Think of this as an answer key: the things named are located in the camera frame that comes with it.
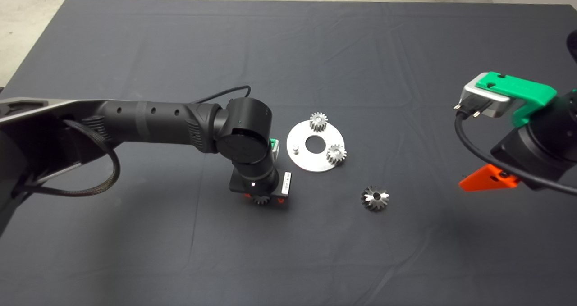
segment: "white label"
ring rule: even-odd
[[[283,180],[283,189],[280,191],[283,195],[288,195],[290,187],[290,172],[284,173],[284,180]]]

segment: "green gripper bracket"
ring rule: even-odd
[[[532,113],[546,106],[557,95],[554,88],[545,84],[495,72],[488,72],[484,78],[476,83],[476,86],[525,101],[522,107],[513,112],[513,125],[515,127],[521,127],[528,123]]]

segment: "orange bracket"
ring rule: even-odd
[[[460,181],[459,186],[465,191],[482,191],[512,189],[517,187],[519,182],[521,181],[517,177],[503,172],[496,166],[487,164]]]

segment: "table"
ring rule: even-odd
[[[348,157],[309,173],[282,148],[290,203],[260,208],[229,192],[222,156],[124,143],[113,189],[17,210],[0,240],[2,304],[575,304],[577,199],[462,192],[482,162],[452,108],[488,70],[572,89],[576,27],[568,5],[66,0],[3,98],[192,101],[251,84],[281,144],[321,111]],[[509,118],[466,130],[488,150]],[[362,207],[368,185],[389,191],[386,211]]]

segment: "plate center hole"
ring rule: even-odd
[[[324,142],[324,140],[319,137],[319,136],[311,136],[309,138],[307,138],[307,150],[309,150],[309,152],[314,153],[314,154],[319,154],[324,152],[324,149],[326,148],[326,144]]]

